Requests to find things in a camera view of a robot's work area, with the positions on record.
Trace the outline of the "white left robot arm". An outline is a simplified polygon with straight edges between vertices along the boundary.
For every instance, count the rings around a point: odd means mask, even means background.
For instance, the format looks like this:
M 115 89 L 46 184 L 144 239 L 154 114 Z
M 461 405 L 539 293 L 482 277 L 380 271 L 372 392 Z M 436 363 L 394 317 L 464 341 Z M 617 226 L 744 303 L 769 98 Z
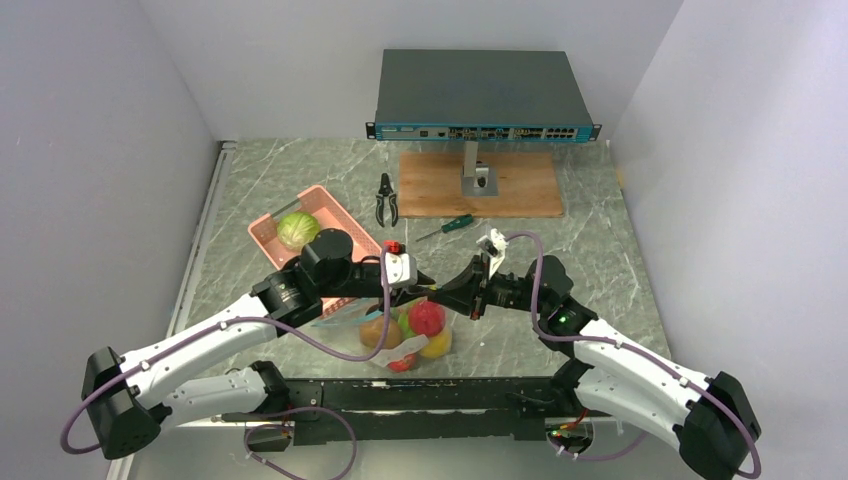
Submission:
M 168 428 L 203 417 L 243 413 L 275 419 L 292 402 L 273 363 L 257 361 L 217 377 L 204 378 L 202 372 L 286 334 L 339 359 L 369 361 L 376 350 L 345 354 L 300 328 L 323 315 L 326 298 L 375 298 L 379 312 L 386 313 L 393 301 L 410 300 L 418 288 L 434 283 L 402 244 L 391 242 L 377 256 L 356 261 L 350 235 L 325 229 L 300 255 L 212 317 L 148 347 L 125 354 L 105 347 L 92 354 L 77 410 L 87 414 L 95 432 L 92 448 L 115 460 L 145 448 Z

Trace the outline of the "clear zip top bag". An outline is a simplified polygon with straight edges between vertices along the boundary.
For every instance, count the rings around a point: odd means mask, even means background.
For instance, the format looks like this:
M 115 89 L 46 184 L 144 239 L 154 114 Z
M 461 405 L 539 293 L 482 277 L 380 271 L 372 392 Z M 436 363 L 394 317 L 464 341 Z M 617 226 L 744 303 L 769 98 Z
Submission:
M 393 373 L 409 372 L 453 350 L 454 334 L 444 307 L 425 298 L 390 311 L 389 325 L 375 299 L 339 300 L 336 310 L 312 322 L 310 335 L 349 356 Z

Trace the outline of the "brown potato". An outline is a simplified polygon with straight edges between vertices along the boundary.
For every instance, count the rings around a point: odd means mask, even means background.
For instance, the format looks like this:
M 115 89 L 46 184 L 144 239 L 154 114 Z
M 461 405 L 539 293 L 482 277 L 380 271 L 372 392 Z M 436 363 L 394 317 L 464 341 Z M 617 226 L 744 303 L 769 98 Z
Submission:
M 382 336 L 384 323 L 385 319 L 383 317 L 378 317 L 361 324 L 359 326 L 360 343 L 368 349 L 374 349 Z M 383 349 L 393 349 L 403 340 L 404 337 L 399 324 L 396 320 L 390 318 L 383 342 Z

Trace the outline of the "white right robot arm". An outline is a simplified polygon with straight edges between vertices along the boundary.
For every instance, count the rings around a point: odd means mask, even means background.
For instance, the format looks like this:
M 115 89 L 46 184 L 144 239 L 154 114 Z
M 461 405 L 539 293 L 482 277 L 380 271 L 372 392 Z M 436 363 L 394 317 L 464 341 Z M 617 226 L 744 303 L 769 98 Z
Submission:
M 709 376 L 657 356 L 617 331 L 571 295 L 563 264 L 544 256 L 523 277 L 491 274 L 479 256 L 441 287 L 424 281 L 427 297 L 478 319 L 487 307 L 532 314 L 533 329 L 566 363 L 550 378 L 557 411 L 609 414 L 675 449 L 703 479 L 757 479 L 759 422 L 741 383 Z

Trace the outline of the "red round fruit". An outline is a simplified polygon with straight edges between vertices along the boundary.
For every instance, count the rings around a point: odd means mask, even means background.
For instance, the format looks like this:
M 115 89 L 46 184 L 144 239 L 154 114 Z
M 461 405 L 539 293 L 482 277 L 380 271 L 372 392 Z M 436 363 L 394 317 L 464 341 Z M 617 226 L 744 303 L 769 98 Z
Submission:
M 444 308 L 431 301 L 421 301 L 408 310 L 408 325 L 416 335 L 433 337 L 445 327 L 446 314 Z

